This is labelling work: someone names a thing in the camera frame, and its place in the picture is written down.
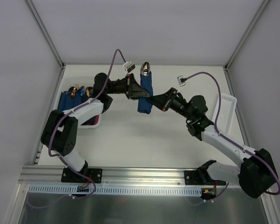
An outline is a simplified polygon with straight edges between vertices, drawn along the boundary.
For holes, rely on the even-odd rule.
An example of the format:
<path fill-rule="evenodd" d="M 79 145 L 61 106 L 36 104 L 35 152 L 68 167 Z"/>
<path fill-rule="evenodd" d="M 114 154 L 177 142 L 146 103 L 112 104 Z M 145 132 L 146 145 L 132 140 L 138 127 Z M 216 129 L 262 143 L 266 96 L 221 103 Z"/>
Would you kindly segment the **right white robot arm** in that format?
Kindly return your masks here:
<path fill-rule="evenodd" d="M 148 102 L 165 112 L 172 109 L 186 118 L 188 132 L 200 141 L 211 145 L 234 162 L 226 165 L 217 161 L 208 161 L 200 166 L 199 179 L 203 184 L 211 184 L 215 180 L 239 185 L 251 198 L 258 198 L 277 184 L 278 178 L 271 154 L 265 150 L 255 150 L 240 144 L 229 135 L 220 132 L 217 125 L 206 116 L 208 110 L 205 98 L 201 95 L 186 101 L 181 93 L 171 88 L 166 93 L 148 97 Z"/>

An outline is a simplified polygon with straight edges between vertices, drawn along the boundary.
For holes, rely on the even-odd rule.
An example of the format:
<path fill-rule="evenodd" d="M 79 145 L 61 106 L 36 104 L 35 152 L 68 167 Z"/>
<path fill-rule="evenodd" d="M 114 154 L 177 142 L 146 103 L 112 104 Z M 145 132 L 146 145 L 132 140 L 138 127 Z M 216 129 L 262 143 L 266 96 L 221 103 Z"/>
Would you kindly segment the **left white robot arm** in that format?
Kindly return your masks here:
<path fill-rule="evenodd" d="M 125 94 L 138 101 L 138 111 L 150 113 L 152 105 L 147 98 L 153 95 L 152 72 L 141 72 L 138 83 L 132 73 L 123 79 L 110 80 L 105 73 L 94 79 L 92 94 L 83 103 L 68 110 L 53 110 L 41 135 L 41 143 L 48 148 L 50 157 L 58 157 L 67 166 L 68 182 L 83 182 L 92 177 L 88 163 L 75 149 L 78 127 L 91 118 L 106 112 L 113 99 L 111 94 Z"/>

